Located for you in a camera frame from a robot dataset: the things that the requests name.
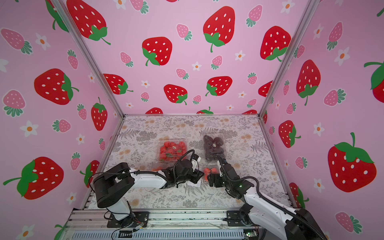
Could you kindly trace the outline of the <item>white sticker sheet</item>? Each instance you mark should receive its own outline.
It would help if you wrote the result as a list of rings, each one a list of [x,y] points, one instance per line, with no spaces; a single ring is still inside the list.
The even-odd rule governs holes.
[[[192,182],[189,182],[189,186],[199,188],[201,186],[202,182],[198,182],[197,184],[194,184]]]

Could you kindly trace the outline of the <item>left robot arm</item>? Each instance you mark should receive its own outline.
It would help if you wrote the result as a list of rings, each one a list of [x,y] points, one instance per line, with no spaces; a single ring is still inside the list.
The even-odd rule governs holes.
[[[96,195],[98,208],[107,209],[118,222],[136,222],[132,208],[123,199],[130,189],[169,189],[187,182],[197,184],[204,176],[199,170],[200,161],[195,150],[189,150],[173,166],[159,171],[140,171],[120,163],[106,172],[91,175],[89,184]]]

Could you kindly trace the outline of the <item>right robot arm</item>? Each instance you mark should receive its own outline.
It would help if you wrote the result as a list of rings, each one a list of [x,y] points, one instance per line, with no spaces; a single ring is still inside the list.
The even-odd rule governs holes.
[[[225,188],[227,194],[244,205],[243,221],[258,225],[281,240],[325,240],[314,217],[305,209],[287,207],[260,191],[255,177],[240,178],[225,159],[218,157],[220,172],[208,176],[211,187]]]

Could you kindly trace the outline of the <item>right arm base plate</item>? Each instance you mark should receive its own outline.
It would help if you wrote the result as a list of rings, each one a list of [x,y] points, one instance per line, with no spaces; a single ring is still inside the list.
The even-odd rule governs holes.
[[[223,221],[227,222],[229,227],[255,227],[257,225],[249,217],[252,208],[251,205],[244,204],[239,210],[227,211]]]

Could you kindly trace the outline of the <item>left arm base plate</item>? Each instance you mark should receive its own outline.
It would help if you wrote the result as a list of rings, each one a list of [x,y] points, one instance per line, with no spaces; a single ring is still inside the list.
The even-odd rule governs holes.
[[[121,220],[116,218],[118,214],[111,213],[108,218],[107,228],[136,228],[146,227],[150,212],[133,212]]]

